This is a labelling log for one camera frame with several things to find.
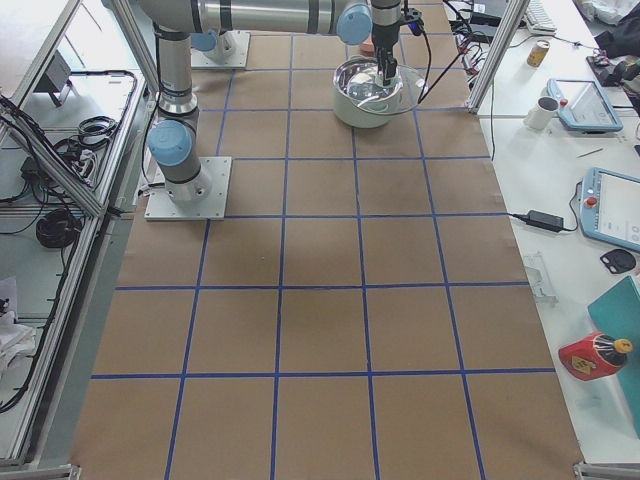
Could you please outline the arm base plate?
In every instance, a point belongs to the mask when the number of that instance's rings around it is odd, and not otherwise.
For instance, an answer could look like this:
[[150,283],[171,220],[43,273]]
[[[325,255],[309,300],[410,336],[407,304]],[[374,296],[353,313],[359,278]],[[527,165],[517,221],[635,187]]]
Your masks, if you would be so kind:
[[228,198],[232,158],[200,157],[201,169],[188,183],[167,182],[160,169],[153,180],[144,217],[149,221],[223,220]]
[[191,67],[194,70],[245,69],[250,33],[215,31],[191,35]]

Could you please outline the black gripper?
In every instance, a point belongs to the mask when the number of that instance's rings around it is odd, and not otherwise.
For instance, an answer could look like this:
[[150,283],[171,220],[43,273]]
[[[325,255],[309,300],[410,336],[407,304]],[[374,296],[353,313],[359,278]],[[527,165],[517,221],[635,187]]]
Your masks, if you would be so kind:
[[399,31],[398,22],[390,25],[374,23],[372,26],[371,39],[374,51],[378,53],[378,75],[381,83],[388,83],[397,74],[397,60],[393,55],[389,56],[388,52],[392,52],[398,42]]

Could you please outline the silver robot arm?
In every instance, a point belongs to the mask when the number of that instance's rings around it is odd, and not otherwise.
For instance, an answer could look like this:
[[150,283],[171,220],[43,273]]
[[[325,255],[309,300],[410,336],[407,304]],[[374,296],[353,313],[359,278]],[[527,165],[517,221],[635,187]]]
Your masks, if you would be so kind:
[[236,30],[335,35],[347,45],[373,42],[384,81],[396,73],[393,48],[404,24],[397,1],[144,1],[156,38],[159,110],[149,149],[164,176],[165,194],[178,205],[211,194],[213,180],[195,152],[198,102],[191,53],[223,62],[236,52]]

